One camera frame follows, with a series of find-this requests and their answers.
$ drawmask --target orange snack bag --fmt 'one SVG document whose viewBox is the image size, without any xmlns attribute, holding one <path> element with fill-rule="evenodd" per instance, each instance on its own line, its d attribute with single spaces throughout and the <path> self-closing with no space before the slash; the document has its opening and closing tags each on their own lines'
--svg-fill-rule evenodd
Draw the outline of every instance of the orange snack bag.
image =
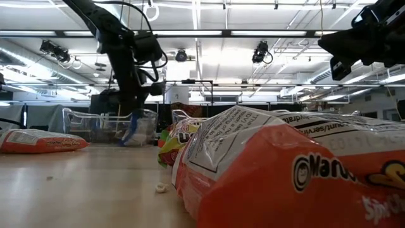
<svg viewBox="0 0 405 228">
<path fill-rule="evenodd" d="M 2 153 L 75 151 L 88 145 L 89 143 L 78 136 L 35 129 L 4 130 L 0 137 L 0 152 Z"/>
<path fill-rule="evenodd" d="M 384 150 L 369 153 L 363 146 L 336 155 L 308 137 L 314 135 L 308 129 L 319 127 L 318 136 L 334 135 L 327 140 L 340 140 L 348 129 L 324 130 L 323 124 L 339 123 L 343 129 L 353 126 L 316 119 L 318 123 L 302 123 L 299 132 L 276 115 L 282 114 L 233 107 L 203 122 L 180 150 L 172 181 L 198 227 L 405 224 L 403 144 L 402 149 L 386 144 Z M 397 125 L 399 133 L 402 126 Z M 359 136 L 365 131 L 351 130 Z M 371 131 L 364 137 L 377 141 L 377 130 Z"/>
</svg>

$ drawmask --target wooden table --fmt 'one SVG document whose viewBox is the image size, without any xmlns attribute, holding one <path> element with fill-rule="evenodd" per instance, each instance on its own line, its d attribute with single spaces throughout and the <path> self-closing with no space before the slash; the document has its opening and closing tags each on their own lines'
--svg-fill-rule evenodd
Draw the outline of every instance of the wooden table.
<svg viewBox="0 0 405 228">
<path fill-rule="evenodd" d="M 92 145 L 83 151 L 0 155 L 0 227 L 195 227 L 158 148 Z"/>
</svg>

